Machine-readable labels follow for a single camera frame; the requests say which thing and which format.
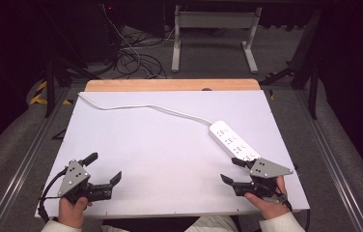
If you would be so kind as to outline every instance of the white power strip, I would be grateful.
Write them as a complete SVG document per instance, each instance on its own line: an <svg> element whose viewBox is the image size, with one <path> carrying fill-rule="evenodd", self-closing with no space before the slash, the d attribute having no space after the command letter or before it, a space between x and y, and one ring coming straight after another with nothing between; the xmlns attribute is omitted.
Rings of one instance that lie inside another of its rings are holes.
<svg viewBox="0 0 363 232"><path fill-rule="evenodd" d="M261 157L223 121L213 123L209 127L209 135L231 158L251 161Z"/></svg>

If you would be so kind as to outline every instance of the white sleeve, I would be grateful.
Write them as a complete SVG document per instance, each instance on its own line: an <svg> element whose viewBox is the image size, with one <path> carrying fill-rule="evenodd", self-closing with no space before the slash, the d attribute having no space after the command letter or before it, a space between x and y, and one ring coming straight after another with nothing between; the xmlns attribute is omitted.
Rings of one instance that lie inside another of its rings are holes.
<svg viewBox="0 0 363 232"><path fill-rule="evenodd" d="M75 229L55 220L49 220L42 229L42 232L82 232L82 229Z"/></svg>
<svg viewBox="0 0 363 232"><path fill-rule="evenodd" d="M299 225L298 221L293 217L291 212L288 212L280 217L270 220L260 221L260 226L263 232L304 232L305 230Z"/></svg>

